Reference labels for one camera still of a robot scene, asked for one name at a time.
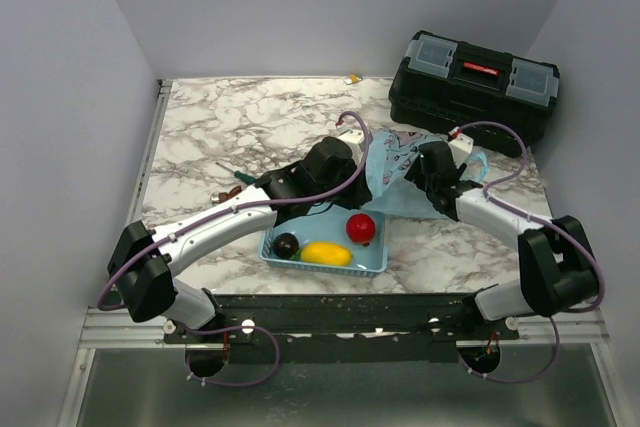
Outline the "smooth red fake apple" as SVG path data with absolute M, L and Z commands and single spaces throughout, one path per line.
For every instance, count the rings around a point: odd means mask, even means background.
M 368 246 L 376 236 L 376 224 L 368 214 L 357 213 L 347 220 L 345 231 L 354 244 Z

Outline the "light blue plastic bag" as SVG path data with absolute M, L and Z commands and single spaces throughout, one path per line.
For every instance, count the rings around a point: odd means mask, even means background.
M 445 219 L 447 216 L 436 210 L 420 186 L 406 178 L 411 167 L 420 166 L 419 147 L 444 140 L 434 134 L 396 130 L 374 132 L 365 167 L 372 200 L 364 208 L 386 216 Z

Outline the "yellow fake fruit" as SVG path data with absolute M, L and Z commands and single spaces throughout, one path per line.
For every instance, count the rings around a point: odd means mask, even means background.
M 352 260 L 351 252 L 345 247 L 330 242 L 312 242 L 300 251 L 300 260 L 307 263 L 348 266 Z

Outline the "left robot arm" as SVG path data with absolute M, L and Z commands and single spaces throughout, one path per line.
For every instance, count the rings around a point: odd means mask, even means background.
M 156 228 L 127 225 L 107 265 L 108 287 L 140 323 L 159 316 L 187 325 L 201 342 L 214 340 L 222 319 L 212 294 L 177 280 L 187 267 L 249 234 L 303 217 L 318 204 L 345 209 L 366 201 L 364 168 L 371 137 L 326 137 L 300 161 L 269 171 L 230 199 Z

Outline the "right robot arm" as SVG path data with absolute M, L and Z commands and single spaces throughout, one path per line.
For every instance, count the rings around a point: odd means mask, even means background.
M 437 141 L 419 146 L 406 179 L 426 194 L 437 212 L 483 230 L 518 254 L 517 280 L 480 290 L 467 301 L 459 317 L 467 336 L 483 338 L 506 317 L 551 317 L 598 298 L 602 281 L 578 219 L 526 214 L 486 196 L 480 183 L 461 178 L 463 171 L 450 144 Z

